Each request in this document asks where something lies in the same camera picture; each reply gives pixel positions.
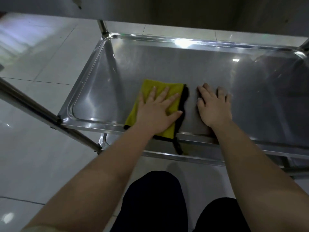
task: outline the stainless steel shelf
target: stainless steel shelf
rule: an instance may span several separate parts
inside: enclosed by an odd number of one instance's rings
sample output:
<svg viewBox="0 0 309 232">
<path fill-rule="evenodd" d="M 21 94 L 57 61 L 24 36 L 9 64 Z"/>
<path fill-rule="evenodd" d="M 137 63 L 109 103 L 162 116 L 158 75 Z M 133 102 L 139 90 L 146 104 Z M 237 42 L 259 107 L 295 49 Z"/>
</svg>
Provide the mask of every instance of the stainless steel shelf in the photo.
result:
<svg viewBox="0 0 309 232">
<path fill-rule="evenodd" d="M 109 33 L 58 116 L 67 128 L 121 134 L 145 78 L 185 83 L 190 96 L 177 137 L 216 146 L 196 109 L 196 87 L 208 82 L 233 95 L 234 121 L 266 153 L 309 159 L 308 65 L 293 47 Z"/>
</svg>

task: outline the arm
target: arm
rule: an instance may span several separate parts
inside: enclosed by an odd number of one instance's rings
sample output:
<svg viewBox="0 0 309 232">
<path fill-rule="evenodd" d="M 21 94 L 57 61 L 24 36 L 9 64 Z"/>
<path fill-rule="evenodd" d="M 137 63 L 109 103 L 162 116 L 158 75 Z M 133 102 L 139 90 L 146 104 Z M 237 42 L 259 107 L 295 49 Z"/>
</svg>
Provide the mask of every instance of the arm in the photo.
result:
<svg viewBox="0 0 309 232">
<path fill-rule="evenodd" d="M 232 121 L 230 95 L 198 87 L 203 122 L 216 134 L 241 211 L 252 231 L 309 231 L 309 196 Z"/>
<path fill-rule="evenodd" d="M 54 195 L 26 226 L 64 231 L 102 231 L 112 216 L 132 170 L 147 142 L 182 114 L 165 110 L 178 94 L 165 100 L 166 88 L 154 101 L 155 87 L 144 104 L 139 97 L 137 122 Z"/>
</svg>

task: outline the yellow microfiber cloth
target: yellow microfiber cloth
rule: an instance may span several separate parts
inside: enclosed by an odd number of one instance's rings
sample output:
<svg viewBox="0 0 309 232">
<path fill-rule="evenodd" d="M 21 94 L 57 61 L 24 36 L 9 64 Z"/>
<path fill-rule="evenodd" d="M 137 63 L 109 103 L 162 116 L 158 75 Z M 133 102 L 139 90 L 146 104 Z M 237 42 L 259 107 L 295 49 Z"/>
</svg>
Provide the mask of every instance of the yellow microfiber cloth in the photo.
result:
<svg viewBox="0 0 309 232">
<path fill-rule="evenodd" d="M 148 98 L 149 93 L 151 92 L 151 90 L 153 89 L 154 86 L 156 86 L 156 88 L 157 88 L 156 97 L 165 89 L 166 86 L 168 86 L 170 88 L 166 98 L 169 98 L 170 96 L 172 96 L 175 93 L 180 94 L 180 97 L 177 98 L 176 101 L 166 110 L 166 114 L 170 115 L 173 112 L 178 111 L 178 110 L 183 111 L 183 114 L 167 130 L 165 130 L 164 132 L 162 132 L 160 134 L 156 134 L 154 136 L 154 138 L 156 138 L 156 139 L 173 142 L 174 147 L 175 147 L 175 142 L 177 142 L 175 135 L 176 135 L 176 132 L 179 131 L 179 128 L 180 128 L 182 121 L 184 119 L 184 116 L 185 116 L 185 111 L 184 111 L 183 106 L 184 106 L 184 102 L 188 98 L 187 86 L 185 84 L 163 83 L 163 82 L 160 82 L 160 81 L 154 81 L 154 80 L 146 79 L 146 80 L 144 80 L 144 82 L 141 86 L 141 92 L 143 93 L 145 100 Z M 130 112 L 130 114 L 129 114 L 127 120 L 126 120 L 125 127 L 124 127 L 125 129 L 128 129 L 129 127 L 134 125 L 134 123 L 136 122 L 137 108 L 138 108 L 138 99 L 135 101 L 133 109 Z"/>
</svg>

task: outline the finger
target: finger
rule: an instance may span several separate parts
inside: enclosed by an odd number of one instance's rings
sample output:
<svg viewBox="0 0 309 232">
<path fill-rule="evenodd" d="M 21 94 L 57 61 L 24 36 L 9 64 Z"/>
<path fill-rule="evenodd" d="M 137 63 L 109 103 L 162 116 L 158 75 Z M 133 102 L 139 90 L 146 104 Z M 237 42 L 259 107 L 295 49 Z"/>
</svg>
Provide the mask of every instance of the finger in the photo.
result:
<svg viewBox="0 0 309 232">
<path fill-rule="evenodd" d="M 144 105 L 144 96 L 143 93 L 140 92 L 138 96 L 138 109 L 141 109 L 143 105 Z"/>
<path fill-rule="evenodd" d="M 198 108 L 199 113 L 201 113 L 202 109 L 205 108 L 205 103 L 202 98 L 197 99 L 197 108 Z"/>
<path fill-rule="evenodd" d="M 167 109 L 173 102 L 179 97 L 179 93 L 175 93 L 173 96 L 169 97 L 167 100 L 164 100 L 161 104 Z"/>
<path fill-rule="evenodd" d="M 222 87 L 218 87 L 218 99 L 225 102 L 225 91 Z"/>
<path fill-rule="evenodd" d="M 227 94 L 226 97 L 225 97 L 225 102 L 229 106 L 229 109 L 231 108 L 231 100 L 232 100 L 232 95 Z"/>
<path fill-rule="evenodd" d="M 148 99 L 146 101 L 146 103 L 148 102 L 153 102 L 155 100 L 155 93 L 156 93 L 157 88 L 154 86 L 152 91 L 150 92 Z"/>
<path fill-rule="evenodd" d="M 168 86 L 166 86 L 165 89 L 162 91 L 162 93 L 160 93 L 160 95 L 157 97 L 155 102 L 158 102 L 158 103 L 163 102 L 165 97 L 166 97 L 166 95 L 168 94 L 168 90 L 169 89 L 170 88 Z"/>
<path fill-rule="evenodd" d="M 204 87 L 199 86 L 198 90 L 200 91 L 202 98 L 204 99 L 205 102 L 207 102 L 207 100 L 209 100 L 211 98 L 211 95 L 209 94 L 209 92 Z"/>
<path fill-rule="evenodd" d="M 208 91 L 208 93 L 211 95 L 211 96 L 216 96 L 213 89 L 211 88 L 211 86 L 207 83 L 204 83 L 203 84 L 203 87 Z"/>
<path fill-rule="evenodd" d="M 182 111 L 176 111 L 171 115 L 169 115 L 168 116 L 169 124 L 171 125 L 172 123 L 174 123 L 182 115 L 182 113 L 183 113 Z"/>
</svg>

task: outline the leg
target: leg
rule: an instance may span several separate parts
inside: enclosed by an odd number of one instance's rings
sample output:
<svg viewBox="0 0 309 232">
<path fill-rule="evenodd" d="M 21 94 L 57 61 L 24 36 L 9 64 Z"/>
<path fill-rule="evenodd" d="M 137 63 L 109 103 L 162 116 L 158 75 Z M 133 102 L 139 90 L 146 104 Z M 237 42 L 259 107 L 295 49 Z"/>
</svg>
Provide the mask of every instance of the leg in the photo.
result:
<svg viewBox="0 0 309 232">
<path fill-rule="evenodd" d="M 215 199 L 201 213 L 195 226 L 200 231 L 250 231 L 236 199 Z"/>
<path fill-rule="evenodd" d="M 118 231 L 187 232 L 187 208 L 178 179 L 152 171 L 132 183 L 111 229 Z"/>
</svg>

